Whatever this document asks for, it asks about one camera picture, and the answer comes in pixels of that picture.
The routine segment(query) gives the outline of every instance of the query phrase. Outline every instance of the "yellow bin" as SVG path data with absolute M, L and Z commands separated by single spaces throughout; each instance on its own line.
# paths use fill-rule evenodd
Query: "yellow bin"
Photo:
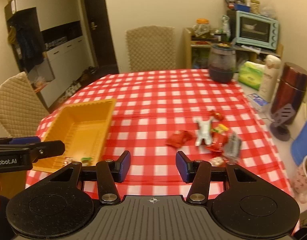
M 62 168 L 66 157 L 79 162 L 81 158 L 91 157 L 91 165 L 96 165 L 101 160 L 115 103 L 116 99 L 108 99 L 65 106 L 42 141 L 61 140 L 66 151 L 62 156 L 39 160 L 33 169 L 55 172 Z

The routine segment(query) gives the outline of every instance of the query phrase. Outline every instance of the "beige quilted chair cover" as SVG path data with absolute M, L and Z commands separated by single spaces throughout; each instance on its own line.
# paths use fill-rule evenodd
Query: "beige quilted chair cover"
M 0 85 L 0 123 L 12 137 L 34 136 L 47 114 L 25 72 Z
M 173 27 L 144 26 L 126 33 L 132 72 L 176 68 Z

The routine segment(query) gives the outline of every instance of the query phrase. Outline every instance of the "screw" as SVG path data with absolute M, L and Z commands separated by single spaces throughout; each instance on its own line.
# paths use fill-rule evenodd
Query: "screw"
M 116 194 L 107 193 L 107 194 L 102 195 L 101 198 L 103 201 L 112 202 L 112 201 L 115 201 L 118 197 Z
M 192 201 L 203 201 L 205 196 L 200 193 L 191 194 L 189 197 Z

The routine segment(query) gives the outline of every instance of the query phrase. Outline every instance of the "green tissue package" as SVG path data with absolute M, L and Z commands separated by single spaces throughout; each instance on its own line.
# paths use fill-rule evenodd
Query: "green tissue package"
M 265 65 L 246 61 L 239 70 L 238 81 L 259 90 Z

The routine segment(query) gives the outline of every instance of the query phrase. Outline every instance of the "jar with orange lid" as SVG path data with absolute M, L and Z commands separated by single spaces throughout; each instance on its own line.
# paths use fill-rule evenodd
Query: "jar with orange lid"
M 204 18 L 196 20 L 196 25 L 193 27 L 193 31 L 197 38 L 206 39 L 210 36 L 210 26 L 209 21 Z

